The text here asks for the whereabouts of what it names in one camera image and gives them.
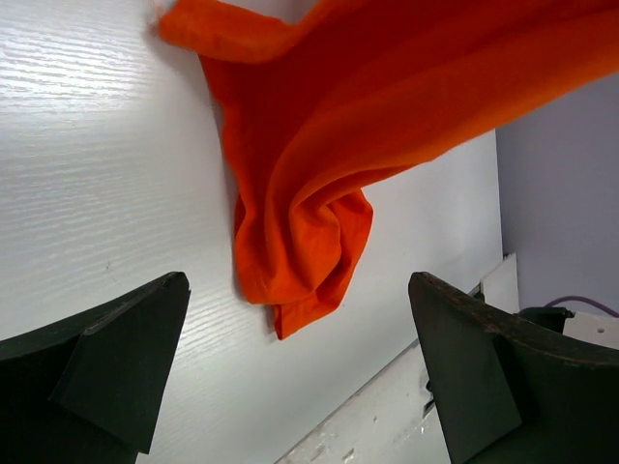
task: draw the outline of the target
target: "orange fabric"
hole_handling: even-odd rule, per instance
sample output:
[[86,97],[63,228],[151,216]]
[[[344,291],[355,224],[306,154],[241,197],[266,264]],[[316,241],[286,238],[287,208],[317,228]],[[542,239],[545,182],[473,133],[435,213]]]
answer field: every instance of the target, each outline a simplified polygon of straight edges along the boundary
[[362,186],[619,70],[618,0],[323,0],[295,25],[180,0],[160,34],[223,107],[236,269],[280,338],[343,298]]

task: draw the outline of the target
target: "white wood-grain panel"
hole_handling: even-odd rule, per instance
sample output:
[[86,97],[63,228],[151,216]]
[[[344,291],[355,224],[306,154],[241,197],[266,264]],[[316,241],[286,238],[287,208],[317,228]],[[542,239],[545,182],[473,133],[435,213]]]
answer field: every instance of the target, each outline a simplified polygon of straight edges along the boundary
[[[251,7],[310,5],[292,2]],[[139,462],[271,463],[415,338],[411,272],[470,289],[500,262],[494,135],[368,188],[344,305],[277,342],[235,290],[235,188],[198,60],[146,32],[149,9],[0,0],[0,338],[185,271],[191,307]]]

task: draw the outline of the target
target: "lavender wall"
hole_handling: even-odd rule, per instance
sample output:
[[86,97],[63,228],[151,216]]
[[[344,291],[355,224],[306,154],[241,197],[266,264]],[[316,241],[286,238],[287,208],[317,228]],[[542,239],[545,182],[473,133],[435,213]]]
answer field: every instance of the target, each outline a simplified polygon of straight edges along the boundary
[[619,308],[619,73],[498,130],[497,148],[520,305],[580,294]]

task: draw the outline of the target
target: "orange shirt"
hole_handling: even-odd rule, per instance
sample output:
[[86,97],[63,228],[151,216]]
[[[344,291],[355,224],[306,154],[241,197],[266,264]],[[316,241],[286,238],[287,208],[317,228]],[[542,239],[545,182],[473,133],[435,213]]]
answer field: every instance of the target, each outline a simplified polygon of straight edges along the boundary
[[361,187],[619,71],[619,0],[322,0],[292,25],[179,0],[160,34],[223,107],[236,271],[280,338],[341,302]]

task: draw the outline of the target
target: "white board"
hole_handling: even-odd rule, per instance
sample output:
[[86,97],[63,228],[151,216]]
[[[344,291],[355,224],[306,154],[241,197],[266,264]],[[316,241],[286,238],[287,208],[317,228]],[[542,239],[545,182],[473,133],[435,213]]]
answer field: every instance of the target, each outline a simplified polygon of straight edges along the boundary
[[139,462],[274,462],[415,339],[413,271],[470,289],[500,262],[490,133],[368,188],[375,222],[342,308],[276,341],[233,283],[235,188],[197,57],[146,32],[146,1],[0,8],[0,338],[168,271],[192,284]]

